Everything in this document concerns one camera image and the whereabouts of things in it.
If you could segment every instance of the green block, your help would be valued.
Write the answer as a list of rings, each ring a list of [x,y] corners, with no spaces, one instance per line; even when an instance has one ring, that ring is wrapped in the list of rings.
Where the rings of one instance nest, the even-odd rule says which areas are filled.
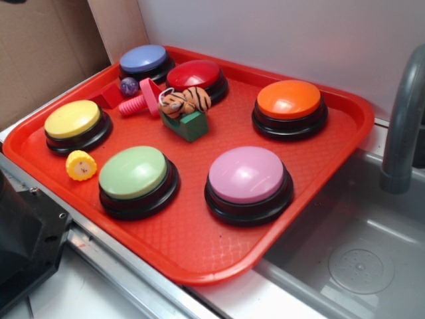
[[[195,141],[209,131],[207,115],[205,113],[194,111],[180,120],[170,118],[162,112],[159,113],[164,125],[188,142]]]

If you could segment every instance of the stuffed tiger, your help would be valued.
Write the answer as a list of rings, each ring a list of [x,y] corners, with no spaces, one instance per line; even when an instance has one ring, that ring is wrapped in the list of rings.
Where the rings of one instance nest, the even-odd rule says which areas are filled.
[[[191,87],[180,92],[168,88],[159,95],[158,109],[170,118],[181,114],[191,114],[195,110],[206,112],[211,107],[211,99],[202,88]]]
[[[192,86],[183,91],[186,101],[195,106],[197,110],[205,113],[211,107],[211,99],[203,88]]]
[[[187,103],[183,93],[174,92],[173,88],[169,88],[159,95],[158,109],[170,118],[178,118],[185,112],[185,103]]]

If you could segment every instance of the gray sink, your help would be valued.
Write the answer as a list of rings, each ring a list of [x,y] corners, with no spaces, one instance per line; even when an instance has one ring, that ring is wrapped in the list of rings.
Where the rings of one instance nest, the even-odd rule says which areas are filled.
[[[328,318],[425,318],[425,174],[391,195],[381,163],[357,150],[256,270]]]

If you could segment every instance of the pink button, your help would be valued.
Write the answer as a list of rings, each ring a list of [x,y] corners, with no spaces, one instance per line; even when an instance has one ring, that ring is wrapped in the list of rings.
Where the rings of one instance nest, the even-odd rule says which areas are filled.
[[[251,204],[273,195],[284,180],[280,158],[265,148],[244,146],[218,157],[209,171],[212,190],[225,201]]]

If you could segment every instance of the plastic tray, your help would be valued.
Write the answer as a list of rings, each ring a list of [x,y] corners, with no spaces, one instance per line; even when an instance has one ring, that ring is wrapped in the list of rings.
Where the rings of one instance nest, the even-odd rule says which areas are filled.
[[[98,173],[88,181],[73,181],[66,158],[46,147],[44,121],[58,107],[87,98],[111,82],[119,84],[112,65],[17,126],[3,145],[4,154],[59,197],[105,230],[136,255],[175,282],[200,285],[232,278],[250,268],[285,231],[323,184],[353,153],[374,123],[371,106],[362,98],[317,85],[329,107],[326,127],[298,142],[278,142],[257,134],[251,112],[263,87],[287,76],[167,47],[177,64],[195,59],[218,63],[229,92],[207,114],[210,132],[189,143],[165,127],[148,110],[121,116],[106,109],[114,123],[111,136],[90,152],[98,171],[114,154],[140,145],[161,150],[178,168],[181,189],[170,206],[141,221],[118,221],[106,215],[99,201]],[[261,146],[275,152],[294,179],[294,200],[274,222],[239,228],[217,221],[207,209],[204,186],[212,162],[238,146]]]

